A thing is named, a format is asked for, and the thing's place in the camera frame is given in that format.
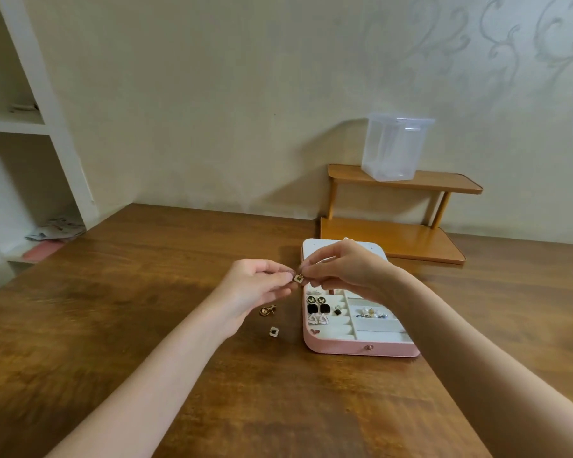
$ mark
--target white cabinet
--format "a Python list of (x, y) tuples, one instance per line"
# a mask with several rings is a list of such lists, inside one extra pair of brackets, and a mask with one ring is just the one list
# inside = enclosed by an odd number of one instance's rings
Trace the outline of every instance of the white cabinet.
[(0, 0), (0, 285), (31, 247), (25, 235), (67, 208), (87, 228), (98, 221), (23, 0)]

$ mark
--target jewelry box compartment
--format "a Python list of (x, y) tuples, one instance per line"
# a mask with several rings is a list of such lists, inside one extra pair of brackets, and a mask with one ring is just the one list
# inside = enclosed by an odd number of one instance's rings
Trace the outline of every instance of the jewelry box compartment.
[[(336, 240), (307, 239), (302, 247), (303, 258), (333, 242)], [(377, 244), (359, 244), (387, 260)], [(304, 340), (313, 351), (384, 357), (420, 354), (402, 324), (383, 305), (349, 291), (330, 293), (310, 284), (304, 286), (303, 294)]]

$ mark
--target forearm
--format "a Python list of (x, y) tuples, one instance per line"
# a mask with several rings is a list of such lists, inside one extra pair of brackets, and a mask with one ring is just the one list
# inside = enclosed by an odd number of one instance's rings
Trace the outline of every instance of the forearm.
[(411, 275), (381, 282), (387, 304), (493, 455), (573, 457), (570, 400)]
[(224, 340), (216, 320), (191, 312), (48, 457), (150, 457)]

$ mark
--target jewelry box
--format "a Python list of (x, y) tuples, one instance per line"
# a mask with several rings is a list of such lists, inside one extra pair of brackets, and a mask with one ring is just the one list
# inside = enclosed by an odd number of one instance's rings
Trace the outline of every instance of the jewelry box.
[[(337, 240), (306, 239), (302, 258), (305, 260), (315, 250), (335, 242)], [(377, 244), (358, 243), (388, 261)], [(381, 357), (420, 354), (398, 319), (383, 305), (349, 291), (325, 291), (310, 284), (304, 286), (303, 294), (304, 340), (314, 352)]]

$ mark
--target hand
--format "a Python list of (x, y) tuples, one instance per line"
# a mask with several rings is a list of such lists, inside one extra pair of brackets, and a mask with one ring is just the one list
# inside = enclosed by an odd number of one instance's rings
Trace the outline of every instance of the hand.
[(301, 272), (311, 285), (345, 289), (378, 303), (385, 299), (378, 284), (399, 271), (352, 239), (322, 247), (301, 264)]
[(271, 260), (238, 260), (202, 305), (218, 309), (230, 337), (253, 308), (288, 296), (298, 286), (294, 276), (295, 271)]

